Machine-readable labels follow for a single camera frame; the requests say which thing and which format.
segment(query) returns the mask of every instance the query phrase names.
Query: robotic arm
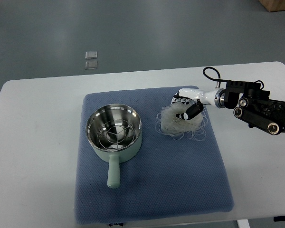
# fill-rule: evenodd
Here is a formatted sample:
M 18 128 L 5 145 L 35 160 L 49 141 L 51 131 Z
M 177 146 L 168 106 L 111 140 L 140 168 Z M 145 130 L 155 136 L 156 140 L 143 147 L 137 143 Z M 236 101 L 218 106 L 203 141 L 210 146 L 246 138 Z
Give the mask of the robotic arm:
M 206 69 L 214 70 L 218 74 L 218 79 L 206 75 Z M 234 109 L 234 116 L 248 123 L 250 128 L 257 127 L 271 135 L 285 133 L 285 102 L 269 99 L 270 91 L 263 90 L 262 81 L 223 80 L 220 79 L 219 72 L 212 67 L 206 67 L 203 74 L 208 79 L 216 81 L 217 87 L 213 91 L 180 89 L 173 96 L 174 99 L 190 99 L 196 103 L 186 112 L 176 114 L 176 117 L 190 120 L 203 111 L 203 105 L 213 105 L 217 108 Z M 226 89 L 220 88 L 220 82 L 226 82 Z

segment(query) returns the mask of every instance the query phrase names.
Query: cardboard box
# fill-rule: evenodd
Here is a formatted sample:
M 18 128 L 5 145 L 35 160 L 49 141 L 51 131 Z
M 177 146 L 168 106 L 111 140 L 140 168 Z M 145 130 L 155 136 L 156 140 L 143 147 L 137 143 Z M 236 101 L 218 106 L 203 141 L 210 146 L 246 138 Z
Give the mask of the cardboard box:
M 285 10 L 285 0 L 259 0 L 268 12 Z

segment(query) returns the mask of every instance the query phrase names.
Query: black cable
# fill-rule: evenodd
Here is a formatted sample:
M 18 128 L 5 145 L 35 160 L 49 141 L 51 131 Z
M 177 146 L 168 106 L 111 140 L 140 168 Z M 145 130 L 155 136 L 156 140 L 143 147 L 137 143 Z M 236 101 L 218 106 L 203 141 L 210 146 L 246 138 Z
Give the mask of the black cable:
M 260 90 L 264 89 L 264 82 L 262 82 L 261 80 L 257 80 L 255 81 L 255 83 L 260 82 L 262 84 L 262 88 L 260 88 Z
M 214 71 L 218 74 L 218 78 L 215 79 L 215 78 L 209 77 L 209 76 L 205 73 L 205 71 L 206 71 L 207 69 L 214 70 Z M 210 79 L 211 81 L 219 82 L 219 85 L 218 85 L 219 87 L 220 87 L 220 83 L 221 83 L 221 82 L 228 82 L 228 81 L 230 81 L 230 80 L 221 79 L 221 78 L 220 78 L 220 73 L 219 73 L 219 71 L 218 71 L 216 68 L 213 68 L 213 67 L 210 67 L 210 66 L 205 67 L 205 68 L 203 69 L 203 75 L 204 75 L 206 78 Z M 262 90 L 262 89 L 264 88 L 264 83 L 263 83 L 261 80 L 255 81 L 255 83 L 257 83 L 257 82 L 260 82 L 260 83 L 262 84 L 262 88 L 261 88 L 261 90 Z

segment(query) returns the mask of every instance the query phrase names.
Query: pot handle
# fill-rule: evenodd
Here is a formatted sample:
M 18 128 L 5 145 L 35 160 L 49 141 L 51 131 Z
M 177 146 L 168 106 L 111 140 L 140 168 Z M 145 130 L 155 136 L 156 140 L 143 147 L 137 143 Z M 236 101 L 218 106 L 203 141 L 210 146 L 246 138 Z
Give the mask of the pot handle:
M 120 185 L 119 177 L 119 155 L 110 154 L 109 172 L 108 172 L 108 187 L 117 189 Z

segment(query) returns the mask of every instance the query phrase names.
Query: blue mat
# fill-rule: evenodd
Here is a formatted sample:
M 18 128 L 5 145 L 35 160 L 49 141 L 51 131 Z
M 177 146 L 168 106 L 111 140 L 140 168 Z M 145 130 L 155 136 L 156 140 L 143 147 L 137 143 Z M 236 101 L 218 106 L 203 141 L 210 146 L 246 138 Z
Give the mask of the blue mat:
M 155 130 L 157 113 L 170 105 L 172 96 L 181 88 L 184 86 L 112 91 L 84 98 L 76 177 L 77 224 L 232 210 L 234 202 L 210 121 L 205 127 L 206 139 L 201 142 L 186 136 L 175 141 Z M 120 164 L 121 186 L 110 189 L 107 187 L 108 163 L 92 149 L 85 127 L 94 111 L 114 103 L 137 111 L 142 120 L 143 137 L 138 153 Z

